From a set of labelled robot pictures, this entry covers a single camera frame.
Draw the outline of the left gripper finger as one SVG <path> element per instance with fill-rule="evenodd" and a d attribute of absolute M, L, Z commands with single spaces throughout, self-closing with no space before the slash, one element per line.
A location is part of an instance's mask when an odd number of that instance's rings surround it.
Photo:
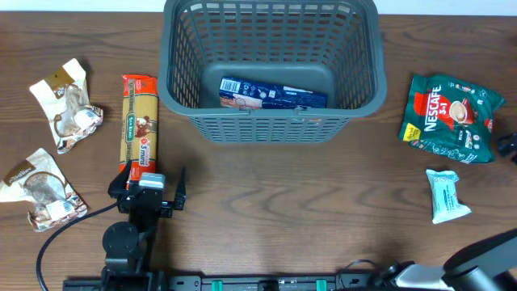
<path fill-rule="evenodd" d="M 127 161 L 123 170 L 110 182 L 107 193 L 112 199 L 119 199 L 126 193 L 127 182 L 131 174 L 131 161 Z"/>
<path fill-rule="evenodd" d="M 183 167 L 180 173 L 177 188 L 174 194 L 174 209 L 183 210 L 187 199 L 187 191 L 185 184 L 186 168 Z"/>

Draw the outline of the green Nescafe coffee bag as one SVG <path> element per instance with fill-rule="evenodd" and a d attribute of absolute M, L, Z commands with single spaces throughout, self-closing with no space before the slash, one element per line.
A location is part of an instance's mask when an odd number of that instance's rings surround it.
<path fill-rule="evenodd" d="M 465 164 L 494 161 L 497 92 L 451 76 L 414 75 L 399 139 L 409 146 Z"/>

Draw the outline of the blue food box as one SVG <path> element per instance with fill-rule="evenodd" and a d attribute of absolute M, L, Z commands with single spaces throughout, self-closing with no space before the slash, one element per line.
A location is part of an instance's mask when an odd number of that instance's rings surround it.
<path fill-rule="evenodd" d="M 238 109 L 325 108 L 328 97 L 274 83 L 223 77 L 219 86 L 221 105 Z"/>

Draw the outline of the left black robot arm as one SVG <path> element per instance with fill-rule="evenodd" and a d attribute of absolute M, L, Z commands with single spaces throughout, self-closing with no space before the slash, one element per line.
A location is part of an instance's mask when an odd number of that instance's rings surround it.
<path fill-rule="evenodd" d="M 128 220 L 119 221 L 104 232 L 104 290 L 168 290 L 164 273 L 150 271 L 149 261 L 158 220 L 171 218 L 175 210 L 184 208 L 187 197 L 185 173 L 186 170 L 182 169 L 172 201 L 163 199 L 164 175 L 146 172 L 138 181 L 132 182 L 130 162 L 112 180 L 108 195 L 116 200 L 116 208 L 127 214 Z"/>

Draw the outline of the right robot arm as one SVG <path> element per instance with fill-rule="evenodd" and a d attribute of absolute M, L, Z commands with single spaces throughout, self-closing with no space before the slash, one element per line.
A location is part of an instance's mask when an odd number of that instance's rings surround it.
<path fill-rule="evenodd" d="M 516 230 L 483 239 L 455 253 L 442 267 L 408 262 L 383 277 L 388 290 L 516 291 Z"/>

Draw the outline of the white teal tissue pack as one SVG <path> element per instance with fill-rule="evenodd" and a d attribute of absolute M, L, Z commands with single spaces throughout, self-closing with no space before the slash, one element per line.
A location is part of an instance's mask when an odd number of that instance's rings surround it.
<path fill-rule="evenodd" d="M 456 182 L 460 179 L 455 171 L 426 169 L 426 174 L 431 188 L 433 224 L 451 221 L 472 212 L 457 197 Z"/>

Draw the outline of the San Remo spaghetti pack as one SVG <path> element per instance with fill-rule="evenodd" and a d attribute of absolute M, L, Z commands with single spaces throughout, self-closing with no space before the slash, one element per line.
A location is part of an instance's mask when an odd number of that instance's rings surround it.
<path fill-rule="evenodd" d="M 158 80 L 139 74 L 124 74 L 120 172 L 131 164 L 128 183 L 137 183 L 143 173 L 154 173 L 158 145 Z"/>

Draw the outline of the lower white brown snack bag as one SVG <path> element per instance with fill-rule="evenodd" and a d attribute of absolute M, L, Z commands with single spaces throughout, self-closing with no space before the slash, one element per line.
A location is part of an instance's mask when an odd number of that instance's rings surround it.
<path fill-rule="evenodd" d="M 87 205 L 57 166 L 39 148 L 1 180 L 1 202 L 30 202 L 27 219 L 35 232 L 44 232 L 87 214 Z"/>

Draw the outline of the white brown snack bag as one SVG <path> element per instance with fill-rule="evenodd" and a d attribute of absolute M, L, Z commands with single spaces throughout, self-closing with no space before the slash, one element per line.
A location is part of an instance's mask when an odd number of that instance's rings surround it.
<path fill-rule="evenodd" d="M 35 232 L 44 232 L 87 214 L 87 205 L 57 166 L 39 148 L 1 180 L 1 202 L 30 202 L 27 219 Z"/>
<path fill-rule="evenodd" d="M 44 110 L 58 154 L 69 152 L 103 123 L 103 109 L 90 103 L 86 71 L 75 58 L 29 91 Z"/>

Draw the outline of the upper white brown snack bag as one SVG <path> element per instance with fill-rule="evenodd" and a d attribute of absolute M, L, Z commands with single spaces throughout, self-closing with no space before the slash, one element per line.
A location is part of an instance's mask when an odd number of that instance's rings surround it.
<path fill-rule="evenodd" d="M 103 123 L 103 109 L 90 103 L 86 71 L 75 58 L 29 91 L 44 110 L 58 154 L 69 152 Z"/>

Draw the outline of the grey plastic basket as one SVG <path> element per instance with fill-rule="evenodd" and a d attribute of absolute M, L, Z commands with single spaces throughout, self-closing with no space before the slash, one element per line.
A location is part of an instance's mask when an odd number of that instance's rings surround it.
<path fill-rule="evenodd" d="M 158 94 L 214 142 L 324 142 L 385 101 L 372 0 L 168 0 Z"/>

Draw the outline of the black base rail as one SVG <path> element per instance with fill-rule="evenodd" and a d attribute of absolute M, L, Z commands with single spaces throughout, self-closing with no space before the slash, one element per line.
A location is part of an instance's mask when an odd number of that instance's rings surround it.
<path fill-rule="evenodd" d="M 290 291 L 290 290 L 399 290 L 390 280 L 368 273 L 325 276 L 170 276 L 162 272 L 118 274 L 105 272 L 99 279 L 68 279 L 63 291 Z"/>

